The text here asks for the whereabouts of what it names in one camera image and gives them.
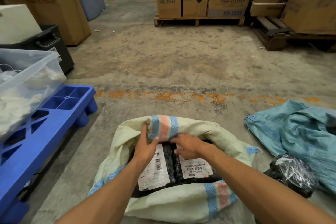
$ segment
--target pink stripe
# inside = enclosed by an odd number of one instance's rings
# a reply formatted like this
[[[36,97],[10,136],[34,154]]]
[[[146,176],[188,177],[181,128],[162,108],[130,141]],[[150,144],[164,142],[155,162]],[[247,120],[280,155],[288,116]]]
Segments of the pink stripe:
[[[161,131],[160,131],[160,141],[167,140],[167,134],[169,129],[168,119],[166,115],[160,115],[161,118]]]
[[[226,183],[218,183],[219,190],[219,206],[221,209],[229,205],[229,193]]]

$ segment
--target person's left hand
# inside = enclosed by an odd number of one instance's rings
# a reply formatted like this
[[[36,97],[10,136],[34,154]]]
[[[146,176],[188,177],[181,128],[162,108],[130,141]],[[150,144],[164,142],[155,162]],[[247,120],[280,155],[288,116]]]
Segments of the person's left hand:
[[[159,143],[159,137],[155,137],[152,143],[147,144],[147,137],[146,137],[147,128],[148,125],[145,123],[142,127],[141,135],[139,141],[136,144],[133,156],[133,158],[136,158],[141,161],[141,163],[144,165],[143,168],[145,168],[153,158],[156,146]]]

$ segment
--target barcode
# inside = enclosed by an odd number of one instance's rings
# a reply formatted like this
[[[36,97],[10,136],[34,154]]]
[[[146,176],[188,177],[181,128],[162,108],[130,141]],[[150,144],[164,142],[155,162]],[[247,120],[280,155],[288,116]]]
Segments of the barcode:
[[[194,171],[194,170],[203,170],[201,167],[188,167],[187,171]]]

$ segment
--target forearm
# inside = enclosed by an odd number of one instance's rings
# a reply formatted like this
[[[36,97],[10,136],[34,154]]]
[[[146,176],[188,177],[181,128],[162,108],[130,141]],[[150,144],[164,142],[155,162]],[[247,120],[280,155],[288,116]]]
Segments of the forearm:
[[[57,224],[119,224],[145,166],[133,158],[110,182],[65,214]]]
[[[214,145],[200,151],[233,192],[263,224],[335,224],[302,196],[267,175],[226,155]]]

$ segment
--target clear plastic bin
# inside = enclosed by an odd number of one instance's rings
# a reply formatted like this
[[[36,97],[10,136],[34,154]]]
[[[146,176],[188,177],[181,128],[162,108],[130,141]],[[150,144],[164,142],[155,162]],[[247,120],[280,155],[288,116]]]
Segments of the clear plastic bin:
[[[0,81],[0,143],[66,80],[58,55],[50,51],[0,49],[0,69],[18,72]]]

